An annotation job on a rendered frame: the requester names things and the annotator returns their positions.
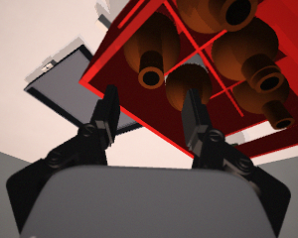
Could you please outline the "dark red box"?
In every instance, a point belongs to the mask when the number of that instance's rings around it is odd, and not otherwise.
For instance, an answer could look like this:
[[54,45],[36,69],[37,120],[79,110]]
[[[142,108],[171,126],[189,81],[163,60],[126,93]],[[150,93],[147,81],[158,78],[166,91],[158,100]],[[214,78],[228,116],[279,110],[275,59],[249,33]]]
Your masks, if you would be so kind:
[[[123,45],[162,3],[175,19],[181,51],[175,65],[164,74],[162,85],[148,89],[139,83],[138,73],[128,64]],[[202,34],[192,30],[174,3],[174,0],[130,0],[115,18],[118,19],[115,24],[115,19],[111,23],[78,83],[100,98],[107,84],[114,84],[121,112],[193,159],[195,153],[186,147],[181,111],[167,99],[165,76],[196,53],[204,61],[213,84],[213,94],[206,106],[214,128],[229,136],[268,120],[264,114],[250,113],[239,106],[230,89],[242,81],[220,74],[206,49],[227,31]],[[255,16],[277,34],[279,50],[274,62],[289,82],[289,96],[283,105],[295,122],[284,130],[234,146],[250,159],[298,146],[298,0],[258,0]]]

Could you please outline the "dark grey tray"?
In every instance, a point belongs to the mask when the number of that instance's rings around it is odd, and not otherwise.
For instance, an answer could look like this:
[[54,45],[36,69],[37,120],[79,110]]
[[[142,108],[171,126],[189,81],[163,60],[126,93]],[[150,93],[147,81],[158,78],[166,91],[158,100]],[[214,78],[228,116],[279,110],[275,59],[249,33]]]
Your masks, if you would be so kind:
[[[102,98],[78,82],[92,57],[87,47],[81,45],[23,90],[76,127],[89,123],[97,100]],[[115,137],[143,127],[120,111]]]

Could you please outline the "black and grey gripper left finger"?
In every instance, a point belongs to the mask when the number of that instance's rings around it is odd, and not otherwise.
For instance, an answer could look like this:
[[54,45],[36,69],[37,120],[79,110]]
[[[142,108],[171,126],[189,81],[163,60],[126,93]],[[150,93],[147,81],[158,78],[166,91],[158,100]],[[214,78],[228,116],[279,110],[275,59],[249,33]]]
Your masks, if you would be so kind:
[[69,167],[108,166],[105,150],[114,144],[119,116],[117,86],[107,84],[103,98],[97,100],[90,122],[81,125],[77,135],[7,179],[6,189],[20,235],[51,176]]

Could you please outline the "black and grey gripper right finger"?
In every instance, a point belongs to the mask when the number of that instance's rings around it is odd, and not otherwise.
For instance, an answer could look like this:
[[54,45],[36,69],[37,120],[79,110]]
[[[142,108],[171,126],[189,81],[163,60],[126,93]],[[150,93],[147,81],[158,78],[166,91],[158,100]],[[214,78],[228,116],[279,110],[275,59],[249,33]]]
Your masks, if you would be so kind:
[[191,169],[224,171],[245,179],[255,190],[278,238],[291,198],[289,188],[256,167],[248,156],[225,141],[221,130],[213,128],[197,88],[187,91],[181,116],[186,147],[195,153]]

